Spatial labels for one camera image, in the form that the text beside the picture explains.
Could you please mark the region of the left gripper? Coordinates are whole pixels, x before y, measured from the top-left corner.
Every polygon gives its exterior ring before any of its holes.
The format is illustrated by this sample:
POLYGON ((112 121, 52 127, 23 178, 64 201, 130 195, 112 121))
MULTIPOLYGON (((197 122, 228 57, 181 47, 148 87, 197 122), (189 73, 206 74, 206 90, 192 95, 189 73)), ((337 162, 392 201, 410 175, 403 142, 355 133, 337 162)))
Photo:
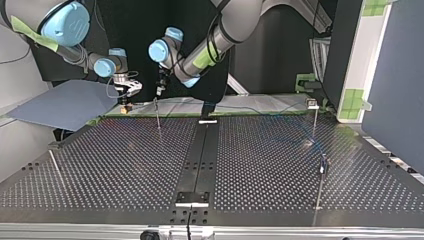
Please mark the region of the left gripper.
POLYGON ((156 96, 160 97, 162 96, 162 92, 165 91, 165 88, 170 82, 170 75, 171 71, 167 68, 164 68, 162 66, 158 69, 158 76, 159 80, 157 82, 157 89, 156 89, 156 96))

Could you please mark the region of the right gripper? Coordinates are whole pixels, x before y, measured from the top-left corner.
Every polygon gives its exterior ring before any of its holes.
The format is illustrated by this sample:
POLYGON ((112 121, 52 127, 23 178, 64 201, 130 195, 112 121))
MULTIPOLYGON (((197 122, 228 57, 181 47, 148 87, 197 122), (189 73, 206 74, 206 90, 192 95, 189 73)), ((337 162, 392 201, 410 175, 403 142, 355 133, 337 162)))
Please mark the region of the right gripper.
MULTIPOLYGON (((115 90, 118 93, 118 103, 125 104, 127 102, 127 98, 131 95, 131 87, 129 85, 117 84, 115 86, 115 90)), ((131 103, 125 104, 121 107, 120 112, 122 114, 128 114, 133 109, 133 105, 131 103)))

